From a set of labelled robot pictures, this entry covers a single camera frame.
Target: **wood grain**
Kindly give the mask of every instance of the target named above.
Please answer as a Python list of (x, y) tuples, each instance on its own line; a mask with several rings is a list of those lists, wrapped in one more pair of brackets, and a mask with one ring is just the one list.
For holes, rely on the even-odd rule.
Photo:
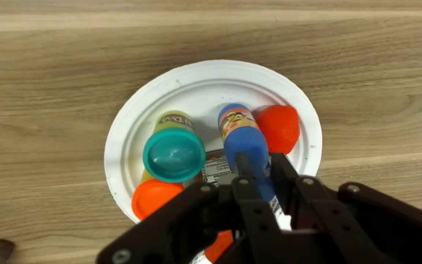
[(0, 238), (11, 263), (93, 263), (131, 226), (105, 182), (122, 104), (185, 63), (294, 79), (324, 128), (320, 178), (422, 208), (422, 2), (0, 0)]

